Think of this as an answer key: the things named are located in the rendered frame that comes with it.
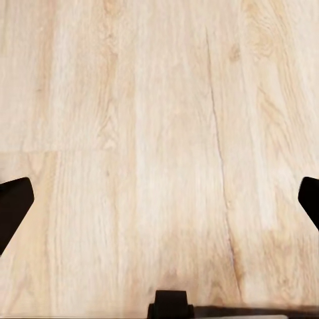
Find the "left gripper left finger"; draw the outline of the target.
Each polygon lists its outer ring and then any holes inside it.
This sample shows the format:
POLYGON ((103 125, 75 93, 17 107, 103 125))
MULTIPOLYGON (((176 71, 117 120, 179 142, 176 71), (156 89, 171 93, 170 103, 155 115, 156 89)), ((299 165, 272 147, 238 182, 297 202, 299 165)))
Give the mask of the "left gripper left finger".
POLYGON ((28 177, 0 184, 0 256, 35 201, 28 177))

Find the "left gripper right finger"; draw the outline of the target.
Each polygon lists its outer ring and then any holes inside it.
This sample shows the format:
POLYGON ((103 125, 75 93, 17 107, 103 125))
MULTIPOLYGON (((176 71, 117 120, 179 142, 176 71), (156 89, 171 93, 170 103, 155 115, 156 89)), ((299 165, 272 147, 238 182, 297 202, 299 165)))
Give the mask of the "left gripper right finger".
POLYGON ((303 177, 298 201, 319 230, 319 179, 303 177))

